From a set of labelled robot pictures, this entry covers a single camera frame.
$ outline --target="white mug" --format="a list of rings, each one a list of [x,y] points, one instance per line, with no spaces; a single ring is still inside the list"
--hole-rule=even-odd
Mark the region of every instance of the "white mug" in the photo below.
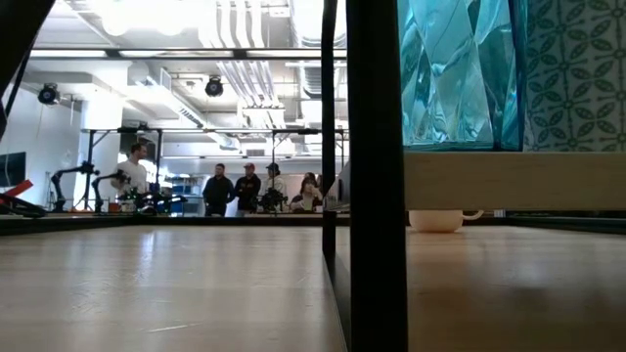
[[[476,220],[484,211],[464,215],[463,210],[410,210],[409,223],[417,232],[453,233],[463,226],[463,220]]]

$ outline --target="black spotlight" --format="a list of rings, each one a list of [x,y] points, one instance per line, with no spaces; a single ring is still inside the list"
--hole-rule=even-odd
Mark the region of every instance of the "black spotlight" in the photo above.
[[[39,91],[37,99],[41,104],[54,106],[61,100],[61,94],[59,94],[55,83],[46,83],[43,85],[43,89]]]
[[[204,92],[209,97],[219,97],[224,93],[224,86],[222,86],[222,77],[220,76],[211,76],[208,78],[208,83],[206,83],[206,88],[204,88]]]

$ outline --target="person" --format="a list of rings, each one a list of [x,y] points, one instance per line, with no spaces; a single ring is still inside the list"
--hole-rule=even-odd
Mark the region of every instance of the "person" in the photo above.
[[[300,193],[291,200],[290,209],[293,212],[315,211],[315,208],[321,205],[322,195],[315,188],[315,181],[308,178],[302,180]]]
[[[226,204],[235,199],[235,188],[228,177],[224,176],[226,166],[223,163],[215,165],[215,175],[206,181],[202,196],[206,204],[204,216],[213,214],[224,217],[226,215]]]
[[[119,182],[117,179],[111,179],[111,185],[117,190],[119,196],[130,192],[136,188],[137,193],[144,194],[148,191],[148,172],[146,167],[139,163],[148,155],[148,149],[141,143],[134,144],[130,147],[130,156],[126,161],[117,165],[114,172],[122,170],[124,174],[130,177],[130,182]]]
[[[304,174],[304,180],[309,180],[311,181],[311,183],[313,183],[313,192],[315,193],[315,195],[321,199],[322,198],[322,192],[320,190],[320,186],[317,183],[315,174],[313,172],[307,172]]]
[[[267,180],[265,180],[265,183],[263,185],[263,192],[261,194],[265,195],[267,193],[267,190],[273,188],[274,190],[283,194],[283,197],[288,198],[289,196],[287,195],[287,183],[281,177],[281,169],[278,164],[276,162],[272,162],[267,165],[266,168],[268,177]]]
[[[313,181],[313,184],[317,188],[317,181],[315,180],[315,174],[313,172],[307,172],[304,174],[304,179]]]
[[[241,215],[243,212],[250,212],[256,210],[255,203],[252,202],[256,199],[259,191],[261,190],[261,180],[254,173],[255,166],[249,162],[244,165],[246,170],[246,176],[237,180],[235,184],[235,192],[237,192],[237,210]]]

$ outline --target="white column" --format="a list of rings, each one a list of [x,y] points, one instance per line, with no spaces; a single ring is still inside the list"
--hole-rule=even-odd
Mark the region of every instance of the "white column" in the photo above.
[[[123,112],[123,102],[107,95],[98,97],[97,99],[85,101],[82,103],[81,112],[81,128],[83,129],[114,129],[121,127],[121,119]],[[94,136],[94,142],[98,141],[103,133],[97,133]],[[98,145],[93,148],[92,163],[96,165],[96,169],[100,170],[100,174],[108,175],[113,173],[117,166],[117,157],[119,155],[120,136],[117,133],[110,133],[103,138]],[[83,160],[87,160],[89,152],[89,133],[82,133],[80,136],[80,145],[78,148],[78,164]],[[74,204],[77,204],[85,194],[86,175],[76,176],[76,186],[74,188]],[[94,198],[94,192],[89,186],[89,198]],[[109,180],[105,180],[99,187],[100,195],[103,199],[115,200],[115,189],[111,186]],[[94,201],[89,201],[89,205],[93,208]],[[77,206],[78,209],[83,208],[83,202]]]

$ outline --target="black jacket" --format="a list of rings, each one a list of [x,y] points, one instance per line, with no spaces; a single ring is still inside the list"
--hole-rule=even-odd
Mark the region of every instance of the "black jacket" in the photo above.
[[[233,183],[226,176],[221,178],[211,177],[206,181],[204,191],[202,191],[204,201],[212,205],[222,205],[235,199],[235,189]]]
[[[244,176],[237,180],[235,184],[235,192],[239,201],[237,202],[237,208],[239,210],[254,210],[254,204],[252,200],[258,196],[258,192],[261,190],[261,180],[253,174],[249,179]]]

